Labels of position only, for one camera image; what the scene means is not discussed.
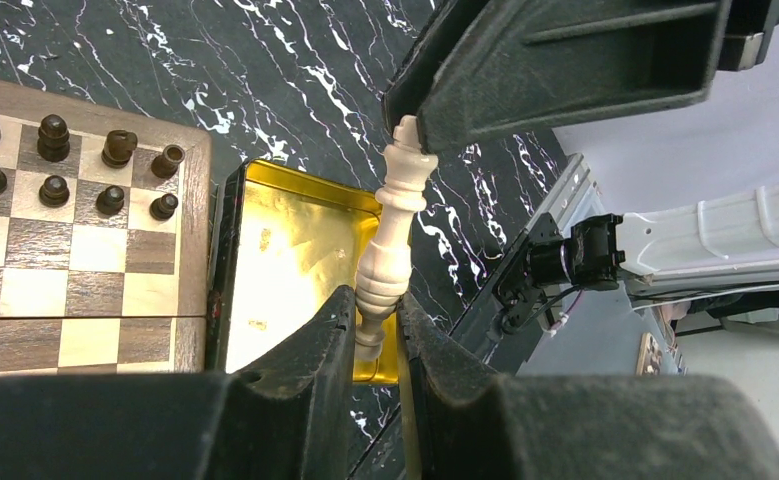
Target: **wooden chessboard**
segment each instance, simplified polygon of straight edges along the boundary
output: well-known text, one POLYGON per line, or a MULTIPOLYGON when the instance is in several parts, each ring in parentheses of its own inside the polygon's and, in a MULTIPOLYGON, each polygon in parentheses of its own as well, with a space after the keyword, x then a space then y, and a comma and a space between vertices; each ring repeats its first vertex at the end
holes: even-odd
POLYGON ((211 141, 206 132, 0 82, 0 375, 197 371, 202 368, 209 253, 211 141), (65 119, 71 153, 51 163, 36 151, 48 114, 65 119), (121 169, 101 161, 110 130, 139 138, 121 169), (150 171, 166 145, 186 151, 163 180, 150 171), (38 191, 66 179, 68 203, 48 208, 38 191), (114 216, 95 208, 108 185, 124 189, 114 216), (180 199, 154 219, 151 202, 180 199))

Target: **chessboard frame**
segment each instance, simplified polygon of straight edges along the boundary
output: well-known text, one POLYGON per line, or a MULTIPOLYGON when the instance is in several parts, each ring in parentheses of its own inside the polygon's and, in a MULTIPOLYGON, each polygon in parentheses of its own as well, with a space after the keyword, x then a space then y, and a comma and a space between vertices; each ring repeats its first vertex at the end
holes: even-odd
POLYGON ((203 369, 206 331, 207 269, 210 245, 210 167, 212 139, 208 132, 176 125, 83 100, 38 92, 0 81, 0 114, 38 124, 57 114, 74 131, 106 136, 109 131, 135 132, 147 145, 179 144, 186 152, 176 315, 174 371, 203 369))

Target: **black marble surface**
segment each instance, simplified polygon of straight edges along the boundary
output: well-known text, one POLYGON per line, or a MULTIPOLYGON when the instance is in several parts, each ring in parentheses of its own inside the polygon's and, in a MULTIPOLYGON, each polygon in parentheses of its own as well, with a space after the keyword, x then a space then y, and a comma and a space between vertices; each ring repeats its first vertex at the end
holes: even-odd
MULTIPOLYGON (((374 191, 380 92, 434 1, 0 0, 0 79, 207 129, 217 181, 265 157, 374 191)), ((440 157, 410 287, 434 322, 459 319, 564 166, 550 131, 440 157)), ((353 400, 351 465, 398 391, 353 400)))

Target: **white chess piece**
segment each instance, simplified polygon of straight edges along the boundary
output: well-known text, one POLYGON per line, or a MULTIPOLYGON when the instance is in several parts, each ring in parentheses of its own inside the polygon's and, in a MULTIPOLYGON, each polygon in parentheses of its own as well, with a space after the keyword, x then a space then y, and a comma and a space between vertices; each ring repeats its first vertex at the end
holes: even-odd
POLYGON ((357 265, 356 299, 362 324, 357 326, 355 351, 356 358, 364 361, 380 356, 385 337, 382 323, 410 284, 408 242, 413 215, 427 206, 421 193, 438 164, 436 155, 421 153, 415 117, 402 118, 392 136, 395 142, 383 150, 386 184, 375 193, 383 214, 357 265))

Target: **cable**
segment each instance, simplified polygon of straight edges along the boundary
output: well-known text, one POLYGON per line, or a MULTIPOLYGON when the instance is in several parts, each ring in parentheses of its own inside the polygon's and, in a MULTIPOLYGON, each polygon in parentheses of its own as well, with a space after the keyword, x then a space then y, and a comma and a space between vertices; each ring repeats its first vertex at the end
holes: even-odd
POLYGON ((697 335, 699 333, 708 333, 708 332, 718 332, 719 330, 724 330, 725 327, 721 325, 715 325, 713 327, 704 327, 704 328, 696 328, 695 330, 687 330, 685 332, 678 332, 675 334, 676 337, 685 337, 687 335, 697 335))
POLYGON ((580 287, 572 285, 571 287, 563 290, 562 292, 555 295, 551 300, 548 300, 547 302, 543 303, 541 307, 534 310, 528 317, 527 320, 525 320, 521 325, 518 327, 512 327, 509 326, 507 322, 503 322, 501 324, 501 330, 504 331, 504 333, 513 335, 520 331, 522 331, 528 324, 536 320, 540 315, 547 312, 548 310, 551 310, 551 307, 557 304, 560 300, 566 298, 567 296, 571 295, 572 293, 580 290, 580 287))
POLYGON ((580 301, 581 297, 583 297, 583 292, 585 292, 585 291, 586 290, 581 290, 581 291, 577 292, 577 298, 575 298, 574 302, 572 302, 572 304, 569 305, 569 308, 567 308, 566 311, 563 312, 564 315, 569 315, 570 313, 572 313, 572 310, 575 309, 575 307, 577 306, 577 303, 580 301))
POLYGON ((694 300, 703 300, 705 298, 721 297, 723 295, 733 295, 735 293, 748 293, 748 292, 756 292, 756 291, 760 291, 760 290, 768 290, 770 288, 776 288, 776 287, 779 287, 779 284, 759 285, 759 286, 754 286, 754 287, 736 288, 736 289, 733 289, 733 290, 725 290, 725 291, 722 291, 722 292, 711 293, 711 294, 707 294, 707 295, 696 295, 694 297, 685 297, 685 298, 679 298, 679 299, 676 299, 676 300, 669 300, 667 302, 649 303, 648 305, 641 305, 639 307, 634 307, 633 311, 645 310, 646 308, 651 308, 651 307, 661 307, 663 305, 671 305, 673 303, 692 302, 694 300))
POLYGON ((726 288, 743 288, 743 287, 759 287, 759 286, 767 286, 767 285, 779 285, 779 280, 772 280, 769 282, 751 282, 751 283, 743 283, 743 284, 736 284, 736 285, 725 285, 725 286, 716 286, 711 288, 702 288, 702 289, 694 289, 694 288, 679 288, 677 290, 668 290, 665 292, 657 292, 652 293, 649 295, 628 295, 631 300, 678 300, 682 298, 688 298, 695 295, 702 295, 706 293, 721 293, 726 288), (681 292, 691 292, 688 295, 680 296, 680 297, 666 297, 666 295, 672 294, 672 293, 681 293, 681 292))

